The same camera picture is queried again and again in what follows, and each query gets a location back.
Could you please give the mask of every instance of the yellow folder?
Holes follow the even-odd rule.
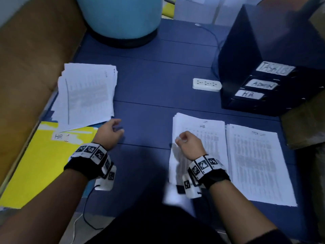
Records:
[[[20,209],[50,184],[69,156],[94,138],[97,128],[83,127],[58,133],[58,123],[41,122],[7,185],[0,206]]]

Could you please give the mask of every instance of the person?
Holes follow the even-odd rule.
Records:
[[[116,131],[114,128],[120,122],[120,119],[111,119],[102,125],[93,143],[111,150],[124,134],[123,129]],[[189,131],[181,133],[176,144],[189,160],[206,154],[201,140]],[[59,243],[89,181],[89,174],[80,171],[66,166],[51,184],[1,226],[1,243]],[[242,195],[228,176],[209,183],[208,188],[232,243],[291,243]],[[126,209],[87,243],[166,243],[173,240],[224,243],[210,226],[181,208],[164,205],[161,201],[157,204],[135,204]]]

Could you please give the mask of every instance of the light blue water jug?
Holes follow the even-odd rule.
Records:
[[[77,0],[88,31],[102,43],[131,48],[157,34],[162,0]]]

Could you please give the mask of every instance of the hand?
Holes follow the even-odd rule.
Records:
[[[102,145],[107,151],[111,150],[124,134],[124,129],[114,131],[114,126],[118,125],[121,119],[110,119],[103,124],[98,130],[93,139],[94,143]]]
[[[189,160],[195,160],[206,155],[201,140],[189,131],[185,131],[179,135],[180,138],[175,140],[176,144],[181,148],[184,155]]]

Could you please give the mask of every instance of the white cable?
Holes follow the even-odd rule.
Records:
[[[82,217],[83,214],[81,214],[73,223],[73,239],[72,239],[72,242],[70,244],[72,244],[74,242],[74,239],[76,237],[76,222],[78,221],[79,218]]]

